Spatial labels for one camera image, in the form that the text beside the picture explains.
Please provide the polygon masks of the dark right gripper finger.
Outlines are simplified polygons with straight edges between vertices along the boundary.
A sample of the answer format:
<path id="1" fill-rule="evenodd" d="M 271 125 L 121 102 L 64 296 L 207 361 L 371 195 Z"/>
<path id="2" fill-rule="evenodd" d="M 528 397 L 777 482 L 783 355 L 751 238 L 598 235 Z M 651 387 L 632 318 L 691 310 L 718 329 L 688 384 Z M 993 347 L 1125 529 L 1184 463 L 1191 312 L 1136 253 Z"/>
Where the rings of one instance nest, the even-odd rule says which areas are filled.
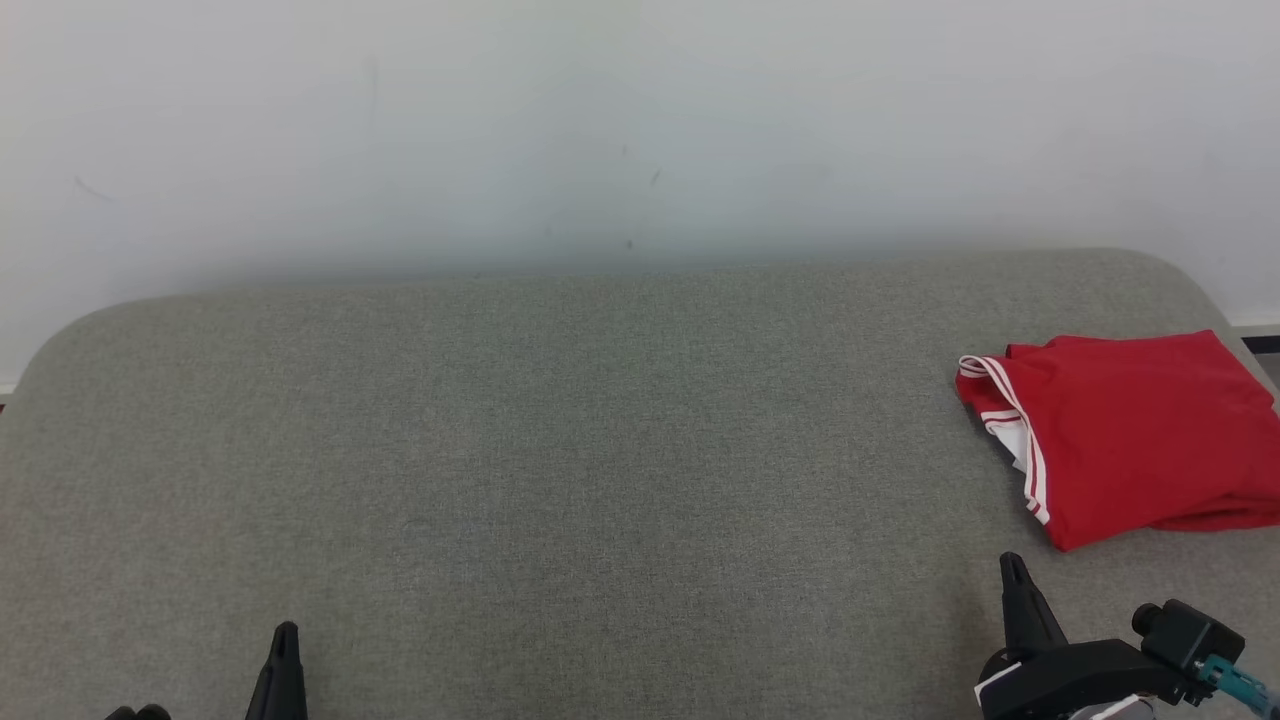
<path id="1" fill-rule="evenodd" d="M 1009 657 L 1034 657 L 1068 646 L 1068 638 L 1024 559 L 1019 553 L 1005 552 L 998 559 L 998 568 L 1005 653 Z"/>

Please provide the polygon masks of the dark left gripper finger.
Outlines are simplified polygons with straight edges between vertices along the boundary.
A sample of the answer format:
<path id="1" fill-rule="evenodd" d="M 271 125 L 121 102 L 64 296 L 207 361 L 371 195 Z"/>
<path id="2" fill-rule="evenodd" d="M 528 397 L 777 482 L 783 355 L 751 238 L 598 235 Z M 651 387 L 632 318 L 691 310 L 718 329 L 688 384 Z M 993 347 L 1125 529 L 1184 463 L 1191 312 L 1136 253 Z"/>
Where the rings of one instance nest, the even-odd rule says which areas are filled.
<path id="1" fill-rule="evenodd" d="M 293 621 L 275 628 L 246 711 L 247 720 L 308 719 L 298 643 L 298 626 Z"/>

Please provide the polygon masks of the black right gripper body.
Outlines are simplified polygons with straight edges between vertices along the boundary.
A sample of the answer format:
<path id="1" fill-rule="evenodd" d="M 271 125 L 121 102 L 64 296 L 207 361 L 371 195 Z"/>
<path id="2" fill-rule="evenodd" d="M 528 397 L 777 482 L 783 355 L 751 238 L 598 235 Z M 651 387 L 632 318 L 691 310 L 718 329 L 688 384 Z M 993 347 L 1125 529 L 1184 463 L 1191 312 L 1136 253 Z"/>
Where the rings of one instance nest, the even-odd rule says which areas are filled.
<path id="1" fill-rule="evenodd" d="M 1187 680 L 1123 641 L 1068 644 L 995 674 L 975 688 L 986 719 L 1068 719 L 1132 696 L 1179 703 Z"/>

